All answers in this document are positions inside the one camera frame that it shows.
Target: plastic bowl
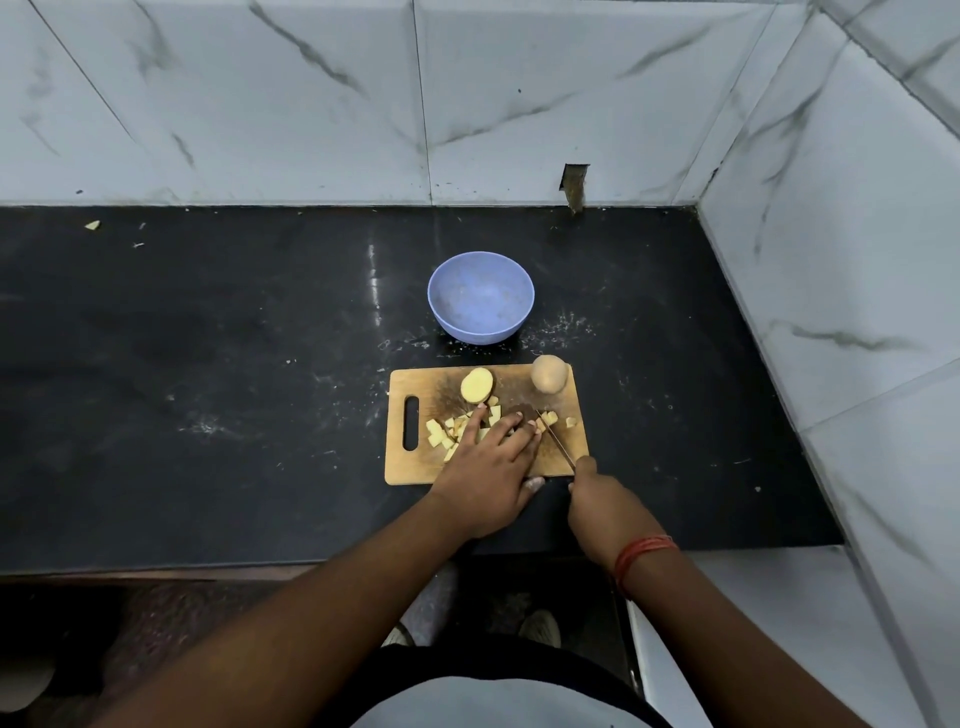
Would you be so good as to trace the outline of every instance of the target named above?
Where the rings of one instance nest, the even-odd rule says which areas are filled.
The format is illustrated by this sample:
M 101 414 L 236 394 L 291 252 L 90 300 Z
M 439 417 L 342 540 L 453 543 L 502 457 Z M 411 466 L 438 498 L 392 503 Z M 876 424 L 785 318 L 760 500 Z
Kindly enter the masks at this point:
M 426 298 L 450 336 L 485 346 L 503 341 L 523 325 L 534 307 L 534 283 L 505 255 L 460 253 L 433 272 Z

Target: fingernail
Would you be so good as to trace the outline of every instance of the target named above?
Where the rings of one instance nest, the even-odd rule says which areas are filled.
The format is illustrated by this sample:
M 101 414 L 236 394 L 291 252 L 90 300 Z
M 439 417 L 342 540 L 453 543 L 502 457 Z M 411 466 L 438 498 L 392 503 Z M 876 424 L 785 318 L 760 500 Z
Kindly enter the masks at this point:
M 531 491 L 536 493 L 540 488 L 543 487 L 543 483 L 545 482 L 546 480 L 538 475 L 537 477 L 532 477 L 523 483 L 523 487 L 529 488 Z

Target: knife blade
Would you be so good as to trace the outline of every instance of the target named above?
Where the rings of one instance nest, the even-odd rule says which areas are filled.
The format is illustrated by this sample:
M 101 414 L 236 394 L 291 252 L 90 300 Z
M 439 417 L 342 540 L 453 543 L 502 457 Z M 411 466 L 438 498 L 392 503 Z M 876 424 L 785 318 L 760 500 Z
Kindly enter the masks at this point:
M 553 431 L 553 427 L 551 427 L 550 425 L 548 425 L 548 424 L 546 423 L 546 420 L 543 418 L 543 413 L 540 412 L 536 407 L 534 407 L 534 412 L 537 413 L 537 417 L 540 418 L 540 421 L 543 423 L 543 426 L 546 427 L 546 431 L 550 433 L 550 437 L 553 438 L 553 441 L 557 444 L 557 447 L 560 448 L 560 452 L 563 454 L 564 460 L 566 460 L 567 465 L 569 465 L 569 466 L 570 466 L 570 469 L 571 469 L 574 473 L 576 473 L 576 472 L 577 472 L 577 466 L 576 466 L 576 464 L 574 464 L 573 458 L 570 457 L 570 453 L 566 451 L 566 448 L 564 447 L 564 444 L 563 444 L 562 442 L 560 442 L 560 438 L 557 437 L 557 433 Z

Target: sneaker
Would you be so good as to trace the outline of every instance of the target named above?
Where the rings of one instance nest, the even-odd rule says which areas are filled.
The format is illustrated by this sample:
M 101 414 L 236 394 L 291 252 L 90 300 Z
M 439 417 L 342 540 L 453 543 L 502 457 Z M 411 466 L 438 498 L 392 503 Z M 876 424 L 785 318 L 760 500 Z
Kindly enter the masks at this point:
M 523 621 L 519 636 L 535 643 L 560 647 L 560 625 L 545 609 L 538 609 Z
M 387 635 L 387 639 L 383 641 L 381 647 L 389 647 L 391 644 L 399 644 L 401 647 L 416 647 L 417 643 L 414 642 L 414 638 L 410 636 L 410 633 L 407 631 L 407 628 L 402 624 L 397 624 L 390 634 Z

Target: left hand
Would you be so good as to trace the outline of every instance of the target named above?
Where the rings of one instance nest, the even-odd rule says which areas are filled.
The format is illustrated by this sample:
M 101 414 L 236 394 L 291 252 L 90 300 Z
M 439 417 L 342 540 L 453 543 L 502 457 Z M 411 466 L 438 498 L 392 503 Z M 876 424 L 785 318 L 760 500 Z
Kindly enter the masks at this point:
M 523 483 L 540 446 L 536 425 L 528 422 L 509 434 L 523 422 L 523 415 L 507 415 L 477 443 L 486 413 L 485 404 L 473 410 L 460 446 L 427 495 L 443 501 L 467 539 L 488 536 L 513 523 L 543 484 L 543 478 Z

